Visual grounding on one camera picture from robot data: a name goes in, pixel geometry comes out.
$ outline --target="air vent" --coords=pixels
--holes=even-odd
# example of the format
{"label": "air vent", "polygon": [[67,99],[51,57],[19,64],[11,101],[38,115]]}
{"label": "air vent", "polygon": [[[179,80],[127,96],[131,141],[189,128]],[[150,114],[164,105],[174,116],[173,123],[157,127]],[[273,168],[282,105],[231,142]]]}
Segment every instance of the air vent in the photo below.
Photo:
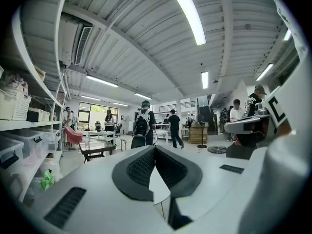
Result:
{"label": "air vent", "polygon": [[85,193],[85,189],[73,187],[44,219],[60,229],[63,228]]}
{"label": "air vent", "polygon": [[82,33],[81,33],[81,36],[79,39],[79,43],[78,43],[77,52],[76,52],[75,65],[78,65],[81,62],[82,53],[83,53],[84,47],[87,43],[91,29],[92,29],[92,27],[84,27],[82,30]]}

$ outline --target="pink chair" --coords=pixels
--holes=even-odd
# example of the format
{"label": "pink chair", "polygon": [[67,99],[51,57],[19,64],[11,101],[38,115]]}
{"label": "pink chair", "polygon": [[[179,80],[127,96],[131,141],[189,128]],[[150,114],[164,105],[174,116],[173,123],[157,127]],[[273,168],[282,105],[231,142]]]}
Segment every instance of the pink chair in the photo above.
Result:
{"label": "pink chair", "polygon": [[78,145],[80,142],[82,142],[82,133],[75,132],[71,127],[65,127],[65,132],[67,136],[67,142],[69,142],[68,145],[68,151],[70,150],[70,144],[76,144]]}

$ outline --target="black backpack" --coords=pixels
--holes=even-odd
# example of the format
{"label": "black backpack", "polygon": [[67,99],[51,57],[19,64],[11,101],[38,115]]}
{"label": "black backpack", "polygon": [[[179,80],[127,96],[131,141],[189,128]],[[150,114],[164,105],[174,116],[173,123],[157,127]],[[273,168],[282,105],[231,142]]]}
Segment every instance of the black backpack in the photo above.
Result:
{"label": "black backpack", "polygon": [[146,137],[146,135],[150,131],[150,120],[148,114],[149,112],[150,110],[146,110],[145,113],[142,113],[141,110],[138,112],[138,116],[133,123],[133,133],[135,136]]}

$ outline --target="window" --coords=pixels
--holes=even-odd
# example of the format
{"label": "window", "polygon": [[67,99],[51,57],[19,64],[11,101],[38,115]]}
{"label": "window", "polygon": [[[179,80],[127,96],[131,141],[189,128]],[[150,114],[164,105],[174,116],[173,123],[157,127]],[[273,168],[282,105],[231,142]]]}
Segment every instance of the window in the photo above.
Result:
{"label": "window", "polygon": [[109,109],[112,111],[112,117],[115,124],[117,124],[118,108],[105,107],[81,102],[79,105],[78,114],[78,130],[95,130],[95,123],[97,121],[99,121],[101,123],[101,127],[104,128],[107,110]]}

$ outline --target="white table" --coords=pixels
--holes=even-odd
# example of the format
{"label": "white table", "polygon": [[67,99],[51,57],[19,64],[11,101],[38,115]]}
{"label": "white table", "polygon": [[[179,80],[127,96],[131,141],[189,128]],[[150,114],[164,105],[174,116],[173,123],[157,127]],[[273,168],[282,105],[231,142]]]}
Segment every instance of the white table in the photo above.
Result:
{"label": "white table", "polygon": [[100,136],[104,136],[104,140],[105,141],[109,141],[108,140],[108,135],[113,135],[113,144],[116,145],[116,138],[115,138],[115,132],[113,131],[87,131],[87,135],[88,135],[88,140],[90,142],[90,139],[94,138],[94,137],[91,137],[91,135],[97,135],[97,138],[96,139],[99,139],[100,140]]}
{"label": "white table", "polygon": [[166,144],[168,144],[168,132],[165,130],[156,130],[157,136],[166,136]]}

